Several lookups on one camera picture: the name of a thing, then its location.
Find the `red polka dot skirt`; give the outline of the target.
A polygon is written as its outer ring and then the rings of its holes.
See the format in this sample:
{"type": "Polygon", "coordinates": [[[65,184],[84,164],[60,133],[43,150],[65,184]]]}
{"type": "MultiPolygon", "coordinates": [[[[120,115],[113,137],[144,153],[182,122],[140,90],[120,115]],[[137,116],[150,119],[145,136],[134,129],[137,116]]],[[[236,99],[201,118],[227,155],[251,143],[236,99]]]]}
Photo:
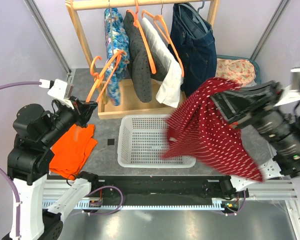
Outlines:
{"type": "Polygon", "coordinates": [[[246,152],[241,131],[229,126],[211,98],[216,93],[239,89],[233,80],[206,80],[166,119],[168,149],[162,157],[190,156],[223,175],[262,182],[264,176],[246,152]]]}

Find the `white pleated skirt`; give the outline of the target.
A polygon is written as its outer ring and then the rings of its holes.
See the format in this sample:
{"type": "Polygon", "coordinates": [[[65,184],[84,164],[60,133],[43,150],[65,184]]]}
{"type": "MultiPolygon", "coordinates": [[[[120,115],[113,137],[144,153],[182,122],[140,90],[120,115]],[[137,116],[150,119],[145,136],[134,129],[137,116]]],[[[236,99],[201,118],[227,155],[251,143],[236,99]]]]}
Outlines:
{"type": "Polygon", "coordinates": [[[181,66],[150,21],[143,18],[141,26],[155,62],[156,74],[154,79],[161,82],[156,100],[161,104],[177,108],[183,83],[181,66]]]}

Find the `blue floral skirt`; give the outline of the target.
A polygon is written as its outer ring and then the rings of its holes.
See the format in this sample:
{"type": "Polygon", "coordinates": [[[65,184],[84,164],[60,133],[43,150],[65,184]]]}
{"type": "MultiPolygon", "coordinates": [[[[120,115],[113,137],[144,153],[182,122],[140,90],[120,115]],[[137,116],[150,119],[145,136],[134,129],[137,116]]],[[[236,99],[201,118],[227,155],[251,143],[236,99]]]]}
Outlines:
{"type": "Polygon", "coordinates": [[[109,63],[105,77],[107,94],[114,106],[121,104],[119,82],[125,78],[130,63],[130,41],[123,20],[117,8],[107,8],[104,11],[105,46],[109,63]]]}

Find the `grey dotted skirt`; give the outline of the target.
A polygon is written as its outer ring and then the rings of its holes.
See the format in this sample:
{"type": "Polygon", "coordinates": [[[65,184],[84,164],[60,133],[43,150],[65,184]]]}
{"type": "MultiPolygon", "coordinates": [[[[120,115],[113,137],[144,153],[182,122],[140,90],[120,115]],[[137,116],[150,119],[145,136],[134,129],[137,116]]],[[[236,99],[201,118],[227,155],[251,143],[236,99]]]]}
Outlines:
{"type": "Polygon", "coordinates": [[[155,63],[156,73],[151,72],[146,46],[140,30],[134,26],[132,13],[126,12],[123,20],[124,29],[129,38],[129,64],[127,69],[133,82],[134,91],[138,99],[143,103],[152,100],[152,79],[162,82],[167,75],[159,56],[151,52],[155,63]]]}

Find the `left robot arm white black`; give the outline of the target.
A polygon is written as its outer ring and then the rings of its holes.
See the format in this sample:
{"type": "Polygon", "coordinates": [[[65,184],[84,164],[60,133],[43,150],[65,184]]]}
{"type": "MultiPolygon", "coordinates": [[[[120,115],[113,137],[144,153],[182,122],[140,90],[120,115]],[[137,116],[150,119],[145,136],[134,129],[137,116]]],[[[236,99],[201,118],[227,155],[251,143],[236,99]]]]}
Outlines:
{"type": "Polygon", "coordinates": [[[36,103],[22,107],[13,122],[16,131],[14,147],[7,157],[7,177],[12,184],[15,203],[13,224],[5,240],[56,240],[65,220],[85,196],[100,191],[98,176],[82,171],[69,189],[47,209],[43,208],[43,192],[54,157],[52,146],[73,125],[86,128],[96,102],[71,97],[70,105],[59,100],[52,103],[51,113],[36,103]]]}

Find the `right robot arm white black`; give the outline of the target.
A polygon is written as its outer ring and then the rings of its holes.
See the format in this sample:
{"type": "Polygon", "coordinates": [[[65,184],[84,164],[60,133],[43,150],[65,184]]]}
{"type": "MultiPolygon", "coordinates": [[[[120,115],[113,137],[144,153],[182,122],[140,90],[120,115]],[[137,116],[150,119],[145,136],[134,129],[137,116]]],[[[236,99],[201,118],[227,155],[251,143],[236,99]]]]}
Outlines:
{"type": "Polygon", "coordinates": [[[253,126],[276,151],[273,158],[258,166],[264,180],[300,176],[300,116],[279,108],[300,103],[300,89],[269,81],[216,93],[211,99],[230,127],[238,130],[253,126]]]}

